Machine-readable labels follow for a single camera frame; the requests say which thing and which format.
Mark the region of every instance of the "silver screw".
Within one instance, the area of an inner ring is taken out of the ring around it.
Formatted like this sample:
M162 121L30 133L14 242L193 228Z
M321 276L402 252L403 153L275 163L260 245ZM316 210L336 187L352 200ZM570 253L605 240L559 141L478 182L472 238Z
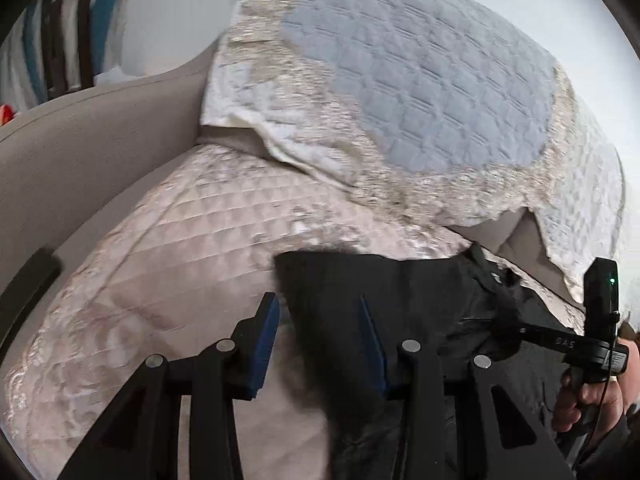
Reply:
M474 357L474 364L478 368L484 368L485 370L491 366L491 359L489 359L486 355L477 355Z
M236 347L236 343L232 339L221 339L216 343L216 349L219 352L231 352Z
M415 354L420 351L420 343L418 343L415 339L405 339L402 341L402 348L405 352L411 352Z
M146 358L145 365L149 368L158 368L164 362L164 357L160 354L153 354Z

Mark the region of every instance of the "red object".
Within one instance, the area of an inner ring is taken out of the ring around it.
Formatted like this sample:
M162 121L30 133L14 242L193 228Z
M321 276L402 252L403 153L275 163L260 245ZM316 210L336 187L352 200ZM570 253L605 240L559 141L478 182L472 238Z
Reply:
M15 112L9 105L0 106L0 126L4 126L14 117Z

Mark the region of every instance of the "dark sleeve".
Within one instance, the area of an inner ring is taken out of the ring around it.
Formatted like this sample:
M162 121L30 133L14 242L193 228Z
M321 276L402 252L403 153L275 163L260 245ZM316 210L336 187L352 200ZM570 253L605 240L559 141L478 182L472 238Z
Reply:
M598 447L576 467L578 480L631 480L638 472L638 450L628 442L629 430L626 416L620 417L615 427L607 433Z

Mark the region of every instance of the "blue quilted fabric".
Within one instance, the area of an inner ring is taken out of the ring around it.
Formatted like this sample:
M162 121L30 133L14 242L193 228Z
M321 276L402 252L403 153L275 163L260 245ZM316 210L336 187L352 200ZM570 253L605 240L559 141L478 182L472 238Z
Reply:
M282 35L331 67L392 164L446 173L540 155L556 60L472 0L299 0Z

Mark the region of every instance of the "black cable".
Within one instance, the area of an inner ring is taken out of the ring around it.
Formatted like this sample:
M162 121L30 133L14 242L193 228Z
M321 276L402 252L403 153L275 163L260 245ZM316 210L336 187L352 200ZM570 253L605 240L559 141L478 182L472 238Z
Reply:
M611 369L613 368L613 349L616 346L616 337L614 337L612 339L612 341L609 343L609 369L607 370L607 381L604 384L604 388L602 389L602 394L600 396L600 402L598 404L598 414L596 415L596 418L594 420L593 423L593 427L591 428L591 431L589 432L589 436L587 437L587 440L584 443L584 446L582 446L582 450L580 452L580 454L578 455L578 458L576 459L576 461L574 462L574 464L571 466L571 470L574 471L575 467L582 462L582 459L584 458L584 456L587 454L587 450L589 449L589 446L591 445L591 441L593 440L593 435L596 432L596 429L598 428L598 424L600 422L600 414L602 413L602 405L604 404L604 399L605 396L607 394L607 389L609 387L609 382L611 380Z

